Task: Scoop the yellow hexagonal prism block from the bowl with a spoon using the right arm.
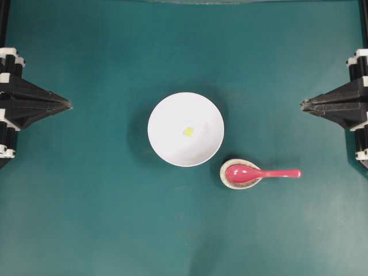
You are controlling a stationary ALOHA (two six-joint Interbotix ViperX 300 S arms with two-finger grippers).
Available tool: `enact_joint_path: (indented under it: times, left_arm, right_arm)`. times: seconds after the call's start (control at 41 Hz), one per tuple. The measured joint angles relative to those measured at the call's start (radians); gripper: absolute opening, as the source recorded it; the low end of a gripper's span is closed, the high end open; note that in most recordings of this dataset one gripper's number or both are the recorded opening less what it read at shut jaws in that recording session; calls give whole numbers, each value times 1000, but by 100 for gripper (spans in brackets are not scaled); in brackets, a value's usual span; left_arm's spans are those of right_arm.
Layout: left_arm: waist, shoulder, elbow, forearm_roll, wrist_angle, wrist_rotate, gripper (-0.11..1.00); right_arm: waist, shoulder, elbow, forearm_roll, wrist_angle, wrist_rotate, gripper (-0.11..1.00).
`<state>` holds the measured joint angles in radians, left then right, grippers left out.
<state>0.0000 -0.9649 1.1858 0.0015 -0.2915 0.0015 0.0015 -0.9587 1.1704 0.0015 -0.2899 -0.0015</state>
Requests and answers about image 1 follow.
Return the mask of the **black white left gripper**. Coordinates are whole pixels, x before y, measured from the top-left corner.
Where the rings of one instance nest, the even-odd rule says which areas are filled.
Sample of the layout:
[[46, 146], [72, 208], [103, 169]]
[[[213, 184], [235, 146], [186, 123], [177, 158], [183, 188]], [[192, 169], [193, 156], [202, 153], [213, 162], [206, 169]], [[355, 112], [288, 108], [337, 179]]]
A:
[[[1, 48], [1, 168], [16, 157], [20, 128], [72, 109], [69, 100], [22, 79], [24, 67], [16, 48]], [[10, 103], [15, 98], [35, 101]]]

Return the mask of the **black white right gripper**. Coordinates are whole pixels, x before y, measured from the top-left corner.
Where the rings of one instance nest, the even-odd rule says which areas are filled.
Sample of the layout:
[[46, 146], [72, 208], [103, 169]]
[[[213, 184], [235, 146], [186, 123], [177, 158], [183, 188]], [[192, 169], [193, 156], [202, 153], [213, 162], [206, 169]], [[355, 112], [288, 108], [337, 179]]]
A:
[[350, 82], [300, 103], [301, 110], [354, 132], [355, 159], [367, 168], [367, 48], [348, 58]]

